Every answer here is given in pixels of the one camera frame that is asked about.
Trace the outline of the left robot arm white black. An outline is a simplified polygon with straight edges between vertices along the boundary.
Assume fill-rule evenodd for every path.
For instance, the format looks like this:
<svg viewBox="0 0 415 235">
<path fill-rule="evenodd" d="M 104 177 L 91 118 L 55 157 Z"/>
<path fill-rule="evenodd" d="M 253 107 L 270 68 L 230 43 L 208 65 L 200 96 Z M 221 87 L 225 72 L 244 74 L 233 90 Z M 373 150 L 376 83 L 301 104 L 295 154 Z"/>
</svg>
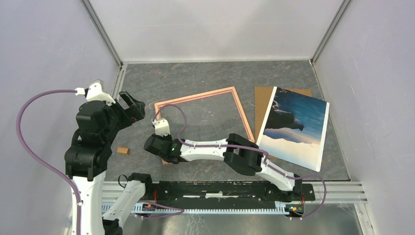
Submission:
<svg viewBox="0 0 415 235">
<path fill-rule="evenodd" d="M 132 173 L 127 184 L 113 204 L 102 213 L 102 192 L 111 145 L 122 129 L 144 119 L 145 103 L 132 98 L 126 91 L 119 93 L 127 109 L 114 101 L 87 101 L 76 115 L 78 129 L 65 153 L 66 175 L 77 186 L 81 199 L 80 226 L 82 235 L 121 235 L 124 223 L 140 199 L 149 199 L 154 193 L 149 174 Z"/>
</svg>

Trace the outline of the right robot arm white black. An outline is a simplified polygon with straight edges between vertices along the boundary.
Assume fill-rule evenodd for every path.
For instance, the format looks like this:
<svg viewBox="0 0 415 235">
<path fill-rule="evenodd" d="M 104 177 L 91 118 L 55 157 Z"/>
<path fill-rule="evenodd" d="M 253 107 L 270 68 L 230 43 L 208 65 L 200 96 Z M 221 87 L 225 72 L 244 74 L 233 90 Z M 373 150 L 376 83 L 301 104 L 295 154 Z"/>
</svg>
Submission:
<svg viewBox="0 0 415 235">
<path fill-rule="evenodd" d="M 196 160 L 224 162 L 241 175 L 260 176 L 269 181 L 289 200 L 302 194 L 302 180 L 296 174 L 278 167 L 265 151 L 238 134 L 229 134 L 218 141 L 190 141 L 152 134 L 143 148 L 172 164 Z"/>
</svg>

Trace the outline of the pink wooden picture frame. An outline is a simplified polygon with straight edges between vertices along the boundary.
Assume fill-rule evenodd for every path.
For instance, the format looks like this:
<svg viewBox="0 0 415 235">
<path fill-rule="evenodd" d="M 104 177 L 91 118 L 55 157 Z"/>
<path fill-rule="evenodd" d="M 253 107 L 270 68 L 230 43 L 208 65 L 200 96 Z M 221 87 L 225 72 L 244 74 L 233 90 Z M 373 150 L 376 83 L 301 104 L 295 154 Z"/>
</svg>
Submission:
<svg viewBox="0 0 415 235">
<path fill-rule="evenodd" d="M 213 90 L 213 91 L 209 91 L 209 92 L 193 94 L 193 95 L 183 96 L 183 97 L 179 97 L 179 98 L 175 98 L 175 99 L 171 99 L 171 100 L 157 102 L 157 103 L 154 104 L 154 108 L 155 108 L 154 110 L 155 110 L 156 114 L 155 114 L 155 117 L 151 118 L 151 120 L 154 121 L 154 120 L 161 119 L 161 114 L 160 114 L 161 108 L 163 106 L 167 105 L 167 104 L 180 104 L 180 103 L 184 103 L 184 102 L 189 102 L 189 101 L 193 101 L 193 100 L 197 100 L 197 99 L 203 99 L 203 98 L 216 96 L 216 95 L 221 95 L 221 94 L 226 94 L 226 93 L 232 94 L 233 100 L 236 104 L 236 107 L 237 107 L 239 115 L 241 117 L 243 126 L 244 126 L 246 134 L 248 136 L 248 140 L 250 140 L 251 142 L 254 142 L 255 141 L 254 135 L 251 131 L 250 125 L 248 123 L 247 117 L 245 115 L 245 112 L 243 110 L 242 104 L 240 102 L 240 99 L 239 99 L 239 96 L 236 92 L 235 87 L 227 87 L 227 88 L 217 89 L 217 90 Z"/>
</svg>

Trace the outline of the blue sea photo print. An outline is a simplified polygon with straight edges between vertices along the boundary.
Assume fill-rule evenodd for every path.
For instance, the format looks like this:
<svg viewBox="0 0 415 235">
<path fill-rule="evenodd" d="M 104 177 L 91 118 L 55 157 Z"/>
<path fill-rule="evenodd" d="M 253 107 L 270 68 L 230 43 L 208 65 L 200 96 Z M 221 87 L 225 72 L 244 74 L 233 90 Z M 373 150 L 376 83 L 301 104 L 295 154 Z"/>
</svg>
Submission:
<svg viewBox="0 0 415 235">
<path fill-rule="evenodd" d="M 273 88 L 274 99 L 268 106 L 272 113 L 268 114 L 267 121 L 262 125 L 263 134 L 277 137 L 277 129 L 288 127 L 288 122 L 282 120 L 282 112 L 294 114 L 294 117 L 303 124 L 303 128 L 296 129 L 295 134 L 299 135 L 305 143 L 315 143 L 320 148 L 318 158 L 314 161 L 290 163 L 319 172 L 328 126 L 329 102 L 313 97 L 310 90 Z"/>
</svg>

